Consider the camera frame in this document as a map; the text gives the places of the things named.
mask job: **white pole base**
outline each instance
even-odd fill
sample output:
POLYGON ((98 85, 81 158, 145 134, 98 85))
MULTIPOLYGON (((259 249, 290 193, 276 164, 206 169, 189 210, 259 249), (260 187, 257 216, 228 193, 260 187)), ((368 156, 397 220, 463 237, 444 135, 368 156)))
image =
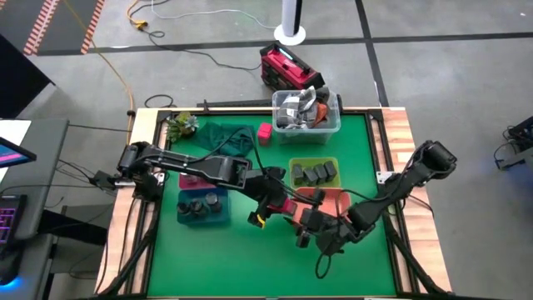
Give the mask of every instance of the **white pole base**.
POLYGON ((300 26, 297 34, 292 37, 288 37, 283 32, 282 25, 280 25, 274 31, 274 38, 285 46, 296 46, 301 44, 306 39, 306 29, 300 26))

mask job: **dark green towel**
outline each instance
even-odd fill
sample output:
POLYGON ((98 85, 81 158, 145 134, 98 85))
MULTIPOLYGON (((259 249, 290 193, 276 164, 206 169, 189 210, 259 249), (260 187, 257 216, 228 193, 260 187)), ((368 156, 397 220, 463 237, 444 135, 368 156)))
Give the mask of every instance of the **dark green towel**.
POLYGON ((238 128, 243 129, 235 133, 233 137, 218 150, 218 153, 244 158, 250 150, 253 149, 253 144, 250 140, 250 138, 254 138, 253 133, 255 131, 253 126, 235 124, 218 125, 214 122, 208 122, 194 135, 192 141, 199 147, 212 151, 222 142, 226 141, 226 139, 238 128))

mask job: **small potted plant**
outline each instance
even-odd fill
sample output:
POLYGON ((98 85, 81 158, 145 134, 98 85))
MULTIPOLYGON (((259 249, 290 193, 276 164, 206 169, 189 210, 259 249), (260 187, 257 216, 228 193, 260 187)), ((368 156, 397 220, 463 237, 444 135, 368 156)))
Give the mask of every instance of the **small potted plant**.
POLYGON ((167 140, 175 143, 180 138, 190 138, 196 133, 198 120, 190 112, 180 112, 177 117, 168 121, 167 140))

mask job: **wooden frame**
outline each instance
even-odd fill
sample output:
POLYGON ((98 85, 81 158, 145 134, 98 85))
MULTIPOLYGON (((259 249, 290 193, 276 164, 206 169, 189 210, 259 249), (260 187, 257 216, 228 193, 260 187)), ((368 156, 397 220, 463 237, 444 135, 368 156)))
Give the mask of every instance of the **wooden frame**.
MULTIPOLYGON (((390 158, 395 171, 401 171, 415 150, 415 144, 411 135, 411 129, 409 121, 407 119, 406 110, 403 107, 345 107, 346 111, 361 111, 361 110, 380 110, 383 117, 383 124, 385 125, 385 132, 387 136, 388 147, 383 147, 381 143, 381 132, 377 126, 376 120, 372 121, 372 131, 376 141, 376 151, 378 161, 381 170, 387 170, 386 155, 390 149, 390 158)), ((180 107, 180 108, 141 108, 137 111, 137 118, 133 127, 131 143, 154 140, 154 132, 157 128, 157 115, 160 110, 187 110, 190 112, 202 112, 203 108, 198 107, 180 107)), ((228 112, 228 111, 266 111, 271 110, 271 107, 214 107, 211 108, 211 112, 228 112)), ((164 148, 165 137, 164 130, 162 128, 162 135, 159 138, 161 148, 164 148)), ((416 197, 428 202, 425 189, 417 188, 412 193, 416 197)), ((122 254, 122 241, 124 239, 124 233, 126 232, 127 215, 132 203, 132 187, 122 188, 118 191, 117 200, 115 202, 115 208, 113 211, 112 221, 109 227, 109 257, 107 260, 107 270, 103 279, 102 287, 100 291, 105 289, 111 280, 113 280, 118 274, 119 266, 118 262, 122 254)), ((126 249, 123 254, 122 264, 129 258, 132 250, 132 245, 136 233, 137 220, 139 218, 141 204, 139 201, 133 203, 132 214, 129 220, 127 237, 126 237, 126 249)), ((147 230, 147 226, 151 220, 150 211, 153 207, 148 206, 148 214, 144 222, 144 231, 147 230)), ((420 207, 414 202, 407 201, 406 207, 403 211, 406 223, 406 232, 411 244, 411 250, 415 257, 418 259, 422 267, 433 278, 433 280, 440 287, 445 290, 450 290, 450 284, 446 273, 446 267, 441 253, 441 246, 439 244, 438 237, 436 235, 436 228, 433 222, 431 212, 426 208, 420 207)), ((401 257, 400 253, 396 251, 396 257, 400 269, 402 289, 404 292, 411 290, 409 284, 409 276, 405 261, 401 257)), ((103 271, 102 260, 100 272, 98 274, 98 280, 102 276, 103 271)), ((137 269, 132 280, 131 293, 139 293, 142 290, 142 275, 145 271, 146 264, 146 251, 143 253, 137 264, 137 269)))

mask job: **keyboard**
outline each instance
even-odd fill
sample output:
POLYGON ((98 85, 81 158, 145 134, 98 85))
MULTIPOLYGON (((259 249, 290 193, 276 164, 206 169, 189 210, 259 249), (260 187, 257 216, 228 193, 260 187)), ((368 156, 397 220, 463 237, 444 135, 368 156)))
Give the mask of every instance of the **keyboard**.
POLYGON ((8 245, 13 239, 26 199, 26 195, 0 197, 0 246, 8 245))

